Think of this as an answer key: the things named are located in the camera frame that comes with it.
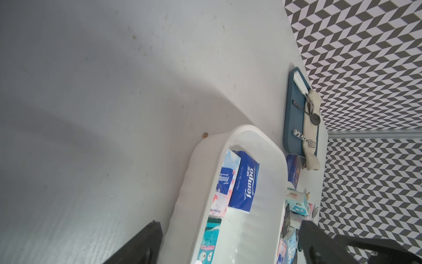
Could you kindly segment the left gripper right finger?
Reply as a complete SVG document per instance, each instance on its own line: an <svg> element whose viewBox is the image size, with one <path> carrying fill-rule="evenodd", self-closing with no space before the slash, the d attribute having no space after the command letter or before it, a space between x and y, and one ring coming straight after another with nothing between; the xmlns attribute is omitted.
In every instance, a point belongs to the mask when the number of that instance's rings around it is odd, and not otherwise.
<svg viewBox="0 0 422 264"><path fill-rule="evenodd" d="M312 221L303 221L299 229L299 244L308 264L357 264L346 248L357 247L373 251L369 264L420 264L422 258L390 239L359 238L346 235L329 237Z"/></svg>

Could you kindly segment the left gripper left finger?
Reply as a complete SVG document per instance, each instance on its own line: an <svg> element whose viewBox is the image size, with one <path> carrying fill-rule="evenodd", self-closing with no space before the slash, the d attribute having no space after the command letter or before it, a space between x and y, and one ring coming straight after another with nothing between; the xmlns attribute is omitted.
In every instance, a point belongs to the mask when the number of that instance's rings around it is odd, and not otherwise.
<svg viewBox="0 0 422 264"><path fill-rule="evenodd" d="M160 222L152 221L104 263L156 264L162 240Z"/></svg>

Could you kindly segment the teal cartoon tissue pack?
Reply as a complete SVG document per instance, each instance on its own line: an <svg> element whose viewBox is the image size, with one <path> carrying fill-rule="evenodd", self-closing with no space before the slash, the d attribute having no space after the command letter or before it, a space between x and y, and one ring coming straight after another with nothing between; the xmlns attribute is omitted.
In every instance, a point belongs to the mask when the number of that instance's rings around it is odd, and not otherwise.
<svg viewBox="0 0 422 264"><path fill-rule="evenodd" d="M286 193L286 203L289 205L291 212L302 216L309 215L309 203L305 193L288 189Z"/></svg>

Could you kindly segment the white storage box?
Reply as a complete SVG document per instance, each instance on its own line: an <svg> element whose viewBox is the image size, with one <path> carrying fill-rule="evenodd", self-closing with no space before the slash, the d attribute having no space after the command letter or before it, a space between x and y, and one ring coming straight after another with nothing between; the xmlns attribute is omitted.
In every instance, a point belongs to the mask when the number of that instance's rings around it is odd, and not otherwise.
<svg viewBox="0 0 422 264"><path fill-rule="evenodd" d="M280 254L287 164L257 127L242 125L194 149L160 264L274 264Z"/></svg>

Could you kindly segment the mint green tissue pack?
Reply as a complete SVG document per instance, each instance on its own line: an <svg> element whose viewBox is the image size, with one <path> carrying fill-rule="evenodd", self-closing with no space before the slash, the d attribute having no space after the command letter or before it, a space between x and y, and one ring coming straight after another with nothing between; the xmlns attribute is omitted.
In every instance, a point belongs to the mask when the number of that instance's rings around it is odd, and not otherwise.
<svg viewBox="0 0 422 264"><path fill-rule="evenodd" d="M197 264L211 264L213 262L221 223L222 219L220 218L208 219L196 260Z"/></svg>

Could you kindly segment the dark blue Tempo pack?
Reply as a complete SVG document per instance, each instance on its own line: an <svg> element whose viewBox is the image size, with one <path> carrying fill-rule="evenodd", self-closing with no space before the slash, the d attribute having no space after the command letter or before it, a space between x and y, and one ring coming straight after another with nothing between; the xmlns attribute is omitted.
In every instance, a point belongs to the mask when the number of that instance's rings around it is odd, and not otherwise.
<svg viewBox="0 0 422 264"><path fill-rule="evenodd" d="M234 151L240 158L240 166L229 207L249 213L257 188L259 163L245 151Z"/></svg>

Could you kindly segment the purple tissue pack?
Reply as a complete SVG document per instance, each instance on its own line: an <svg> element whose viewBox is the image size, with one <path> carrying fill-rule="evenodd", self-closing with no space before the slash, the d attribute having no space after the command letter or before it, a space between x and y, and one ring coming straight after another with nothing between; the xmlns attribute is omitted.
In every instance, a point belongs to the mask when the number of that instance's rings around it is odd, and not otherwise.
<svg viewBox="0 0 422 264"><path fill-rule="evenodd" d="M301 173L301 159L296 155L288 155L287 161L287 177L289 189L297 189L300 173Z"/></svg>

